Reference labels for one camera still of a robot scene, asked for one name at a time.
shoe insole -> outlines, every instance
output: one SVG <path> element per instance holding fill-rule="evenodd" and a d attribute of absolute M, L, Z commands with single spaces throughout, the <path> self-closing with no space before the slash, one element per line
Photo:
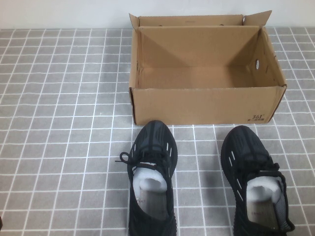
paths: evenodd
<path fill-rule="evenodd" d="M 264 202 L 248 202 L 247 201 L 248 219 L 259 225 L 277 230 L 278 222 L 274 204 L 271 199 Z"/>
<path fill-rule="evenodd" d="M 166 192 L 158 193 L 140 188 L 140 196 L 137 201 L 140 208 L 149 216 L 158 220 L 165 220 L 168 217 Z"/>

shoe pair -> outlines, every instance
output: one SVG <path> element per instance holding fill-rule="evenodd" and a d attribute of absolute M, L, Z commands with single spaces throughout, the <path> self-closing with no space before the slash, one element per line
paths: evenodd
<path fill-rule="evenodd" d="M 149 122 L 130 153 L 122 152 L 120 159 L 127 164 L 130 180 L 130 236 L 175 236 L 172 176 L 178 153 L 168 127 Z M 229 132 L 221 165 L 236 199 L 235 236 L 285 236 L 294 230 L 285 178 L 252 130 L 238 126 Z"/>

cardboard box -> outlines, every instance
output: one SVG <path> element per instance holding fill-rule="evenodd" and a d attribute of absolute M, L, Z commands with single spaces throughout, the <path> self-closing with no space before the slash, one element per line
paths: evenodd
<path fill-rule="evenodd" d="M 130 15 L 134 122 L 269 122 L 286 90 L 263 27 L 270 14 Z"/>

white wall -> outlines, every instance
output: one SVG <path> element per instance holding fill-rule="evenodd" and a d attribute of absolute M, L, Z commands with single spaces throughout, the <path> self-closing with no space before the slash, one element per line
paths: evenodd
<path fill-rule="evenodd" d="M 0 0 L 0 29 L 130 28 L 143 15 L 253 14 L 270 26 L 315 26 L 315 0 Z"/>

gray tile floor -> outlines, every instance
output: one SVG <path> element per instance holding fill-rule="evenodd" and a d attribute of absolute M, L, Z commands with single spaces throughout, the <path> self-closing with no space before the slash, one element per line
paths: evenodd
<path fill-rule="evenodd" d="M 269 28 L 288 90 L 252 125 L 287 178 L 296 231 L 315 235 L 315 28 Z M 126 236 L 128 178 L 115 163 L 140 127 L 129 104 L 131 30 L 0 31 L 1 236 Z M 234 125 L 171 126 L 179 236 L 229 236 L 219 165 Z"/>

